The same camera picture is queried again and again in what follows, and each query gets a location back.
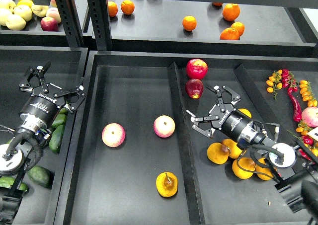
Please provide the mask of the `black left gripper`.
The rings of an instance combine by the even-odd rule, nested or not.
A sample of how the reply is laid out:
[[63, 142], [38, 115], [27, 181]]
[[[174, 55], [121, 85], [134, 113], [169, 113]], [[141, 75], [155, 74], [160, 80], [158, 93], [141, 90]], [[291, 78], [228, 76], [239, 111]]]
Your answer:
[[[62, 89], [54, 84], [47, 85], [44, 74], [51, 66], [48, 61], [36, 69], [28, 68], [19, 83], [20, 91], [31, 92], [31, 96], [19, 112], [23, 121], [20, 128], [36, 133], [39, 129], [51, 127], [62, 108], [74, 113], [86, 98], [82, 77], [79, 83], [71, 89]], [[31, 79], [36, 77], [39, 86], [32, 87]]]

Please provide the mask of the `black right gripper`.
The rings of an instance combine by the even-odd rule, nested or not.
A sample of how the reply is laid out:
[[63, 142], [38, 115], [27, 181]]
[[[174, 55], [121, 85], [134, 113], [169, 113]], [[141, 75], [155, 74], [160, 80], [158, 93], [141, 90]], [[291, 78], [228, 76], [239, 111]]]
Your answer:
[[[245, 141], [250, 145], [258, 143], [261, 133], [252, 127], [252, 118], [233, 107], [241, 100], [241, 96], [227, 85], [206, 84], [205, 87], [217, 95], [218, 104], [213, 106], [209, 116], [204, 117], [197, 117], [186, 110], [192, 128], [207, 138], [212, 138], [215, 130], [219, 130], [235, 142]], [[205, 124], [210, 124], [210, 128], [201, 128]]]

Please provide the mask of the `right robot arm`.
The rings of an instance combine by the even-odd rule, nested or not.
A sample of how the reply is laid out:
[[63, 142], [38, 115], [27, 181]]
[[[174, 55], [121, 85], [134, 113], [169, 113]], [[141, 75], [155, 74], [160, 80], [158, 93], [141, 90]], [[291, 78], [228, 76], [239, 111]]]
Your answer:
[[[240, 170], [274, 179], [290, 209], [294, 213], [306, 209], [312, 216], [310, 222], [317, 222], [317, 157], [299, 140], [295, 146], [278, 142], [279, 124], [273, 124], [275, 137], [269, 138], [262, 122], [252, 120], [235, 107], [240, 95], [228, 86], [206, 87], [217, 95], [218, 102], [204, 117], [187, 110], [192, 128], [208, 138], [220, 131], [236, 142], [242, 151], [235, 161]], [[257, 167], [269, 169], [270, 174], [256, 171]]]

